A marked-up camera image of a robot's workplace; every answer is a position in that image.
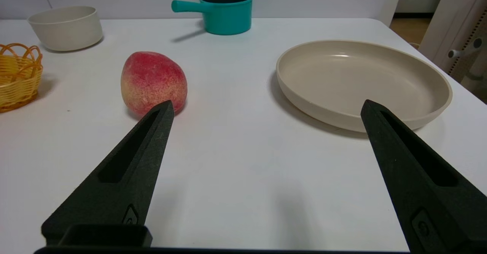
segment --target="saucepan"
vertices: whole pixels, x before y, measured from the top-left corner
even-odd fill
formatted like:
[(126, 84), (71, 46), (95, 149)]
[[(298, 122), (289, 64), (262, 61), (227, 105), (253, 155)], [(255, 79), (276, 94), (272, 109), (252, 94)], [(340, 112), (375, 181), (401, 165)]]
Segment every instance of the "saucepan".
[(200, 3), (174, 0), (174, 12), (200, 12), (207, 32), (233, 35), (250, 29), (252, 0), (200, 0)]

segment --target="ceramic plate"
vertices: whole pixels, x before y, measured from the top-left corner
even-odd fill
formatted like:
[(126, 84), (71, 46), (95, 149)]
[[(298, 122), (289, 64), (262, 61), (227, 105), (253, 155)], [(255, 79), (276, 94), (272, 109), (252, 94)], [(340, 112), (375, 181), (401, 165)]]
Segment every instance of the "ceramic plate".
[(317, 41), (286, 51), (277, 62), (286, 97), (322, 122), (365, 132), (366, 99), (389, 108), (411, 129), (438, 117), (452, 88), (433, 66), (403, 52), (355, 41)]

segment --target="table surface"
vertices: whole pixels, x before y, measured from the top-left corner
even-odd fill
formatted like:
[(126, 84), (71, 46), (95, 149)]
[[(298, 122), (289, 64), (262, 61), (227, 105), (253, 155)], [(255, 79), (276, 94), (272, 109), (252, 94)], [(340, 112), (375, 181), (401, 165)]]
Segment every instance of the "table surface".
[[(320, 39), (377, 43), (427, 62), (371, 19), (254, 19), (249, 32), (205, 33), (198, 19), (104, 20), (103, 41), (42, 50), (40, 95), (0, 115), (0, 245), (30, 253), (43, 221), (136, 124), (120, 96), (134, 51), (157, 51), (188, 79), (146, 225), (153, 246), (406, 251), (364, 134), (292, 106), (275, 78), (290, 47)], [(0, 20), (4, 43), (39, 44), (26, 21)], [(417, 131), (487, 192), (487, 107), (451, 78), (451, 105)]]

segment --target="yellow basket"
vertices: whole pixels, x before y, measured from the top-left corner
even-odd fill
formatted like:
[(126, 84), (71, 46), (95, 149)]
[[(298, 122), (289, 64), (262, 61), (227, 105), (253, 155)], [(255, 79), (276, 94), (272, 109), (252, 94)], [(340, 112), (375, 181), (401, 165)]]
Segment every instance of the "yellow basket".
[[(18, 56), (14, 49), (25, 50)], [(37, 46), (0, 44), (0, 112), (14, 110), (37, 97), (42, 74), (42, 54)]]

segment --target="red peach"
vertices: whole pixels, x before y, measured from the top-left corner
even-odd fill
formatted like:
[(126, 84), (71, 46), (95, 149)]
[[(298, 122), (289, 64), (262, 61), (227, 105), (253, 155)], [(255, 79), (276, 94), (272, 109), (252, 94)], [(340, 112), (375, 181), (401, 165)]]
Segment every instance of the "red peach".
[(122, 71), (122, 98), (127, 107), (139, 116), (153, 106), (172, 101), (174, 111), (183, 108), (188, 83), (183, 70), (168, 57), (148, 51), (129, 56)]

